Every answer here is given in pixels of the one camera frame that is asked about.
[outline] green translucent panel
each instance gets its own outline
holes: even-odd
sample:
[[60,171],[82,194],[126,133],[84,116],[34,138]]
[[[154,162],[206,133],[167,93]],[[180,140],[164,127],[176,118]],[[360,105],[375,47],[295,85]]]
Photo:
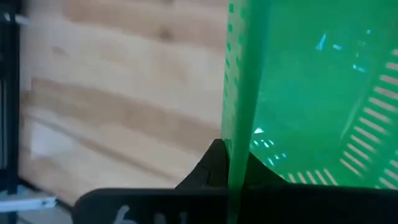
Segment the green translucent panel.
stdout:
[[222,137],[294,183],[398,188],[398,1],[230,0]]

